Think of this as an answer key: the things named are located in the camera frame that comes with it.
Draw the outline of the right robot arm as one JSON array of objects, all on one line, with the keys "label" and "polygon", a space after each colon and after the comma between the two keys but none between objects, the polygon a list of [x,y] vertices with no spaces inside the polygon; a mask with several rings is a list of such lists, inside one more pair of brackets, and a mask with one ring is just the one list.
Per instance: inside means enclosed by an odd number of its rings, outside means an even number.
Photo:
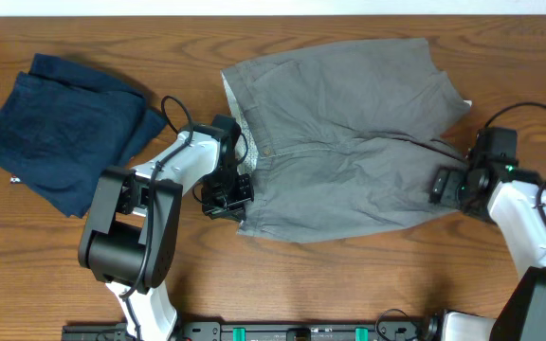
[{"label": "right robot arm", "polygon": [[433,315],[424,340],[546,340],[546,190],[540,175],[519,167],[517,133],[479,130],[465,170],[438,170],[429,200],[495,224],[519,284],[496,318],[457,311]]}]

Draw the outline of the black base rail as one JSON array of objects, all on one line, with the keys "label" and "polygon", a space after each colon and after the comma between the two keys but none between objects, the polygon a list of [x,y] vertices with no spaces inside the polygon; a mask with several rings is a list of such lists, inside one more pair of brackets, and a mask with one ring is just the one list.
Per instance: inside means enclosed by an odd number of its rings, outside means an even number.
[{"label": "black base rail", "polygon": [[172,332],[174,341],[439,341],[441,328],[404,319],[374,324],[220,324],[193,322]]}]

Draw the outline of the grey shorts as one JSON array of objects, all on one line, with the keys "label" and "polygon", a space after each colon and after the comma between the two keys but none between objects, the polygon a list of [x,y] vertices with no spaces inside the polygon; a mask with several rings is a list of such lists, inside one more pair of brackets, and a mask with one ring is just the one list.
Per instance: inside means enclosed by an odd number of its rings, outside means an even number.
[{"label": "grey shorts", "polygon": [[464,158],[443,133],[470,110],[423,38],[318,45],[222,72],[246,135],[244,236],[324,242],[447,215],[429,192]]}]

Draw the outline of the folded navy blue garment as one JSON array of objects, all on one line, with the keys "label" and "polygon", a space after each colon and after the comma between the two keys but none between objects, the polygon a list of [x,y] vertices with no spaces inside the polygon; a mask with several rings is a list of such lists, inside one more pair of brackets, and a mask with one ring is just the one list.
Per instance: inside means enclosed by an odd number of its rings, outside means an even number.
[{"label": "folded navy blue garment", "polygon": [[166,125],[124,81],[37,54],[0,108],[0,167],[65,216],[82,217],[101,173],[126,165]]}]

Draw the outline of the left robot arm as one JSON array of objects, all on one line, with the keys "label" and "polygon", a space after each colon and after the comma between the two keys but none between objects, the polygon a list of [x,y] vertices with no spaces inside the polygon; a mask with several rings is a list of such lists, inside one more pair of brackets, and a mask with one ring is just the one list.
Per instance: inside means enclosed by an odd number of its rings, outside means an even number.
[{"label": "left robot arm", "polygon": [[173,340],[178,314],[165,278],[173,262],[182,199],[195,186],[203,213],[242,222],[253,201],[249,175],[237,168],[243,139],[233,117],[189,123],[174,143],[130,169],[100,176],[78,249],[82,267],[116,295],[135,340]]}]

